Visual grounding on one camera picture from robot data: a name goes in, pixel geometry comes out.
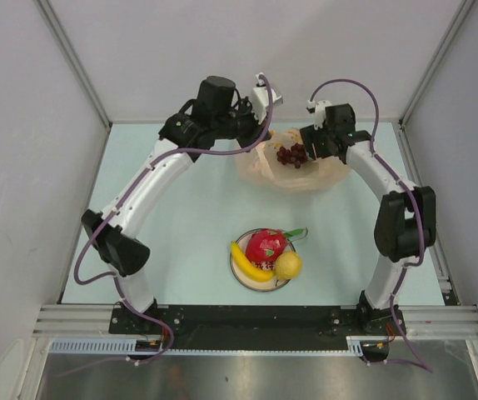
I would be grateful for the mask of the dark red fake grapes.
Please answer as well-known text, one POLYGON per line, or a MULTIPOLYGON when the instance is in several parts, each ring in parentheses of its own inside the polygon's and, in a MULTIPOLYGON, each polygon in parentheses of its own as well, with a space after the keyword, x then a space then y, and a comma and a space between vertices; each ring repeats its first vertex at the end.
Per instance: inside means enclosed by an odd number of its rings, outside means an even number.
POLYGON ((308 161, 308 157, 304 146, 300 143, 295 143, 290 147, 280 146, 276 152, 276 160, 282 165, 300 168, 308 161))

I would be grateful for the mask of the translucent orange plastic bag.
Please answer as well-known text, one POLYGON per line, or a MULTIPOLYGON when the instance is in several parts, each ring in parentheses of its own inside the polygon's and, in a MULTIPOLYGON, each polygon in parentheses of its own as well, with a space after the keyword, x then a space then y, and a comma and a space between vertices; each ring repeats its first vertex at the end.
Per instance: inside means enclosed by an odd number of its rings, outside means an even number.
POLYGON ((292 193, 328 190, 349 176, 351 169, 337 157, 307 160, 300 167, 277 160, 281 148, 290 150, 294 145, 302 145, 298 129, 270 131, 267 141, 234 157, 239 177, 257 186, 292 193))

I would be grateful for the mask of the red fake dragon fruit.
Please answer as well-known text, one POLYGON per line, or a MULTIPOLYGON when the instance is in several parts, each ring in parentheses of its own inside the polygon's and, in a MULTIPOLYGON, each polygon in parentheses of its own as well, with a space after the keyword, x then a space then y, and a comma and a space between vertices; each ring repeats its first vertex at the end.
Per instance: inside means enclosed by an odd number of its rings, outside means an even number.
POLYGON ((305 238, 306 227, 283 231, 277 229, 261 229, 255 232, 246 245, 246 258, 254 263, 275 262, 293 241, 305 238))

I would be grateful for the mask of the yellow fake lemon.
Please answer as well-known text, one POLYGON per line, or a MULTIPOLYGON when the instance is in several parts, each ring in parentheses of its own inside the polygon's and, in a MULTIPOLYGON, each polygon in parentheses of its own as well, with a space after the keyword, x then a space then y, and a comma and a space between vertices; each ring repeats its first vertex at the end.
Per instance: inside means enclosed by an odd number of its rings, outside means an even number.
POLYGON ((284 252, 275 262, 274 272, 278 280, 296 278, 302 269, 303 262, 296 252, 284 252))

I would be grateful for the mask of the yellow fake banana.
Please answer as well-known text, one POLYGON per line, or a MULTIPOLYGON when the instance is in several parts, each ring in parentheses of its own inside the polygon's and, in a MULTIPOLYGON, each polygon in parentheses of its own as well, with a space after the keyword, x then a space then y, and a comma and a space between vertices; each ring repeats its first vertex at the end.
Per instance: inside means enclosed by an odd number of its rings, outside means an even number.
POLYGON ((259 283, 264 283, 274 278, 273 271, 261 270, 255 267, 248 260, 245 253, 241 250, 240 246, 236 242, 231 242, 231 255, 235 264, 250 279, 259 283))

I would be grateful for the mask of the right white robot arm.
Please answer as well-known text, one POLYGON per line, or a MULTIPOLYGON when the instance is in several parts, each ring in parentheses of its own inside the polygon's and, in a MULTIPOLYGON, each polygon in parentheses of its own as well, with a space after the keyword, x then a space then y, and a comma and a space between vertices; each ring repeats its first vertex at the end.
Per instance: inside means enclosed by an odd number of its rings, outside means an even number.
POLYGON ((436 194, 401 177, 377 152, 373 136, 356 129, 350 104, 310 101, 313 124, 300 130, 312 160, 338 158, 356 172, 376 196, 380 208, 374 227, 379 257, 372 279, 361 292, 356 323, 376 334, 402 319, 396 300, 410 268, 419 267, 436 241, 436 194))

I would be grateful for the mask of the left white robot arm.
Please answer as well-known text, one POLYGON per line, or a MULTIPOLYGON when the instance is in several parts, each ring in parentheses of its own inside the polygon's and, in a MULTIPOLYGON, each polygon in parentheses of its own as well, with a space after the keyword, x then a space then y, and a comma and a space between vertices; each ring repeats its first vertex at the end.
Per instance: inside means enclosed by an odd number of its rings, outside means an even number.
POLYGON ((112 278, 121 302, 130 309, 128 324, 139 333, 155 327, 157 300, 144 277, 151 250, 137 238, 150 211, 172 182, 202 155, 219 155, 214 145, 231 140, 238 149, 225 154, 247 153, 269 137, 272 114, 282 104, 281 93, 264 74, 256 75, 250 94, 241 97, 236 84, 225 77, 209 76, 197 96, 187 100, 158 132, 158 139, 137 174, 100 212, 82 215, 87 242, 77 256, 73 278, 79 285, 96 282, 82 279, 79 270, 90 248, 108 265, 98 278, 112 278))

